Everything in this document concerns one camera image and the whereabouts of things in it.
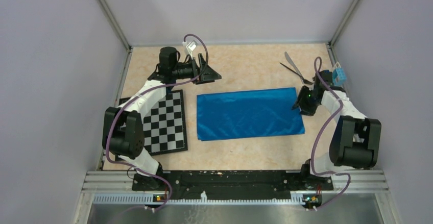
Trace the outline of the blue satin napkin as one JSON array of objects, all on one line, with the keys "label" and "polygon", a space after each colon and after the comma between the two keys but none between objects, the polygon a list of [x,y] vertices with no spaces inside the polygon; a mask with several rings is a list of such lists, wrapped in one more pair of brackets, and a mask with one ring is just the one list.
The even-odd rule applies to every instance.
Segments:
[{"label": "blue satin napkin", "polygon": [[301,135],[305,126],[292,109],[294,87],[197,96],[197,136],[201,141]]}]

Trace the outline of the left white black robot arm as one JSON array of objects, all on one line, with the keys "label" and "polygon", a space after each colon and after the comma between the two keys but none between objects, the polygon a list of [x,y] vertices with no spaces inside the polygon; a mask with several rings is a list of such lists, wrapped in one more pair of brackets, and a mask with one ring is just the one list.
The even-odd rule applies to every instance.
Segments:
[{"label": "left white black robot arm", "polygon": [[102,147],[106,159],[110,155],[122,158],[120,164],[134,168],[152,190],[162,187],[162,167],[145,149],[144,117],[173,87],[187,83],[204,84],[219,80],[221,75],[209,66],[209,54],[199,53],[180,62],[180,52],[174,47],[160,49],[159,62],[142,88],[126,102],[108,107],[104,113]]}]

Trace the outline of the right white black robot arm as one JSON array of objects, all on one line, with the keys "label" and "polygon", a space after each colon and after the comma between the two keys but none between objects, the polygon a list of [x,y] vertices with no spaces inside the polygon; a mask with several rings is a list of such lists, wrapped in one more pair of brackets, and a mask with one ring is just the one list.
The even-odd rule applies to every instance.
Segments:
[{"label": "right white black robot arm", "polygon": [[[310,159],[309,170],[299,175],[305,189],[314,189],[320,177],[345,173],[355,169],[370,169],[377,163],[381,137],[381,122],[361,113],[341,87],[328,86],[316,80],[312,87],[302,86],[292,109],[312,116],[318,106],[327,109],[330,117],[317,134]],[[329,123],[336,122],[329,150],[316,157],[319,140]]]}]

